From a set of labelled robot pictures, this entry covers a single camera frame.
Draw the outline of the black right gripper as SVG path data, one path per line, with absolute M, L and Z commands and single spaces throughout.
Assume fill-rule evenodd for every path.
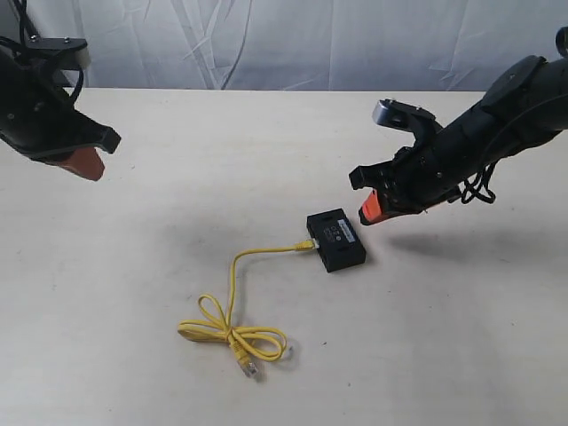
M 493 203 L 488 181 L 496 160 L 489 146 L 509 120 L 508 106 L 472 106 L 429 142 L 414 140 L 390 161 L 358 166 L 351 186 L 372 190 L 359 209 L 360 223 L 419 214 L 445 201 Z

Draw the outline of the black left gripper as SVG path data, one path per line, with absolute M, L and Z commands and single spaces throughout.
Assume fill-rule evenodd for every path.
M 33 61 L 1 54 L 1 139 L 33 161 L 96 182 L 105 165 L 95 148 L 113 154 L 121 136 L 79 112 L 75 101 Z

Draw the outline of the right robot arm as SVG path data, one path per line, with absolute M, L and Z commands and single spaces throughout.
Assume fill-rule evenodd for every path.
M 420 214 L 445 201 L 492 204 L 489 182 L 497 163 L 566 130 L 567 61 L 521 59 L 445 127 L 431 112 L 394 99 L 380 100 L 373 119 L 412 133 L 414 144 L 350 173 L 353 189 L 372 191 L 359 209 L 361 224 Z

